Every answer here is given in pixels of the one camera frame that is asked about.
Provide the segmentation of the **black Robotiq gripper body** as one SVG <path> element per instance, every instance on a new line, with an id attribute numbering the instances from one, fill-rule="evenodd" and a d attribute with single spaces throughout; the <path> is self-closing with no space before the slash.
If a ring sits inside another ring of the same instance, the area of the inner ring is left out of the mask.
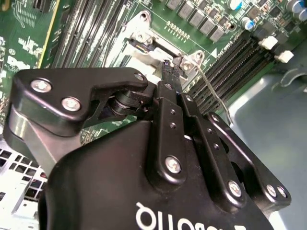
<path id="1" fill-rule="evenodd" d="M 225 212 L 210 198 L 194 144 L 184 140 L 188 177 L 172 192 L 147 180 L 148 122 L 137 122 L 62 158 L 39 200 L 42 230 L 270 230 L 250 199 Z"/>

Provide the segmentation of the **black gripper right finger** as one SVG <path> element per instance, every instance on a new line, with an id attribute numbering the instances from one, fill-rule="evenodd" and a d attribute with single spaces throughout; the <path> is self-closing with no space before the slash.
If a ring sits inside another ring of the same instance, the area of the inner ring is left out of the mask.
<path id="1" fill-rule="evenodd" d="M 175 212 L 270 214 L 291 204 L 287 189 L 217 114 L 201 115 L 182 92 L 176 102 L 172 169 L 188 184 L 174 196 Z"/>

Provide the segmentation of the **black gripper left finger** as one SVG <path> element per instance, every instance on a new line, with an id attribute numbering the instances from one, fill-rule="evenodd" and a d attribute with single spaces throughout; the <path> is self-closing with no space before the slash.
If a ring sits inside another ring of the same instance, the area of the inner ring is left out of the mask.
<path id="1" fill-rule="evenodd" d="M 21 70 L 12 79 L 5 138 L 28 149 L 48 190 L 135 181 L 177 190 L 187 163 L 175 75 L 169 66 L 158 83 L 127 67 Z"/>

